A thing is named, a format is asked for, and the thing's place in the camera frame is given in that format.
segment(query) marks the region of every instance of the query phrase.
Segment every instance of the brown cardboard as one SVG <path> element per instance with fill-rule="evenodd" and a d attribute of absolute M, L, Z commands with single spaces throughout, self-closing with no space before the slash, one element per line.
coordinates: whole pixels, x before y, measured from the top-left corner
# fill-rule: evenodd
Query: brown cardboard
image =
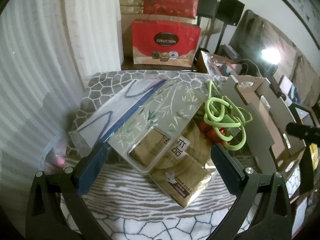
<path fill-rule="evenodd" d="M 251 155 L 256 160 L 259 172 L 272 175 L 277 171 L 275 159 L 270 152 L 274 140 L 261 114 L 253 103 L 246 102 L 238 90 L 237 84 L 236 78 L 230 75 L 222 87 L 221 95 L 227 96 L 237 107 L 242 107 L 252 115 L 253 121 L 245 126 L 246 143 Z"/>
<path fill-rule="evenodd" d="M 283 130 L 285 125 L 288 122 L 295 122 L 293 116 L 282 98 L 277 98 L 274 95 L 270 89 L 270 82 L 267 79 L 251 76 L 237 76 L 237 80 L 239 82 L 253 83 L 250 87 L 238 86 L 237 90 L 246 101 L 246 104 L 252 103 L 258 110 L 274 141 L 270 152 L 273 155 L 276 168 L 284 174 L 285 178 L 289 178 L 297 165 L 299 165 L 305 149 L 303 140 L 297 140 L 296 138 L 291 138 L 287 135 L 291 144 L 291 148 L 288 149 L 286 142 L 283 139 L 282 134 L 285 133 Z M 270 104 L 269 110 L 260 101 L 261 95 L 263 95 Z M 286 171 L 286 168 L 291 162 L 294 162 L 294 165 L 290 170 Z"/>

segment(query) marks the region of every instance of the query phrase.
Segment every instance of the label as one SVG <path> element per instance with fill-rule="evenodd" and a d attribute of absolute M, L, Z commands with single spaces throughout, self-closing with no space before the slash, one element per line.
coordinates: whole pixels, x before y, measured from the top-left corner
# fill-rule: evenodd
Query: label
<path fill-rule="evenodd" d="M 178 192 L 183 198 L 186 198 L 187 196 L 190 195 L 188 190 L 186 190 L 183 185 L 181 185 L 177 180 L 176 180 L 176 173 L 173 172 L 169 174 L 168 172 L 165 173 L 165 177 L 167 182 L 170 184 L 171 187 L 175 189 L 176 192 Z"/>
<path fill-rule="evenodd" d="M 176 45 L 179 42 L 179 37 L 173 33 L 158 33 L 153 40 L 160 46 L 169 47 Z"/>
<path fill-rule="evenodd" d="M 170 139 L 167 136 L 164 136 L 160 143 L 165 146 Z M 168 151 L 168 153 L 175 158 L 176 160 L 181 159 L 183 156 L 185 156 L 187 153 L 185 152 L 186 149 L 190 146 L 191 142 L 184 138 L 183 136 L 180 136 L 177 142 L 172 146 L 172 148 Z"/>
<path fill-rule="evenodd" d="M 168 153 L 175 158 L 176 160 L 180 160 L 183 156 L 185 156 L 187 153 L 182 150 L 179 146 L 175 145 Z"/>

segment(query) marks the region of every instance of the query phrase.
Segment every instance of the gold box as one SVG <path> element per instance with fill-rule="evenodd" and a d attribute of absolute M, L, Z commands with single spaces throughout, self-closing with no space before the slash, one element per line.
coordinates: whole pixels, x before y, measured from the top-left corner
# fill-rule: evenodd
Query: gold box
<path fill-rule="evenodd" d="M 120 6 L 121 14 L 142 14 L 143 7 L 140 6 Z"/>
<path fill-rule="evenodd" d="M 119 0 L 120 6 L 143 6 L 143 0 Z"/>

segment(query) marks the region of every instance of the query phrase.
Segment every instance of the gold package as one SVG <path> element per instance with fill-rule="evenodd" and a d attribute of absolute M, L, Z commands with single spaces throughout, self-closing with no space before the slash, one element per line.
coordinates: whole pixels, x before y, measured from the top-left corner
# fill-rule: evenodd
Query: gold package
<path fill-rule="evenodd" d="M 146 167 L 168 141 L 162 132 L 152 129 L 129 155 Z M 149 175 L 167 195 L 186 207 L 207 187 L 216 170 L 210 151 L 210 141 L 191 120 Z"/>
<path fill-rule="evenodd" d="M 152 127 L 142 140 L 129 152 L 129 156 L 142 167 L 148 167 L 164 147 L 160 142 L 163 137 L 165 137 L 164 133 Z"/>

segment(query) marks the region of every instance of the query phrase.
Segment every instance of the green rope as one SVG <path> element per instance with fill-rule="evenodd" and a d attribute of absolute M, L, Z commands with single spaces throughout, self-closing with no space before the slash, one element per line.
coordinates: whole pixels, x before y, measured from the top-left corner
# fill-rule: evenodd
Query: green rope
<path fill-rule="evenodd" d="M 212 88 L 218 97 L 211 97 Z M 226 96 L 221 96 L 216 86 L 212 81 L 208 83 L 208 99 L 204 105 L 205 114 L 204 122 L 211 125 L 217 136 L 224 141 L 224 147 L 228 150 L 237 151 L 241 149 L 246 142 L 246 134 L 244 127 L 252 122 L 252 115 L 241 107 L 236 105 Z M 233 139 L 233 136 L 227 130 L 226 135 L 222 135 L 218 129 L 221 128 L 240 128 L 242 139 L 237 145 L 229 145 L 228 142 Z"/>

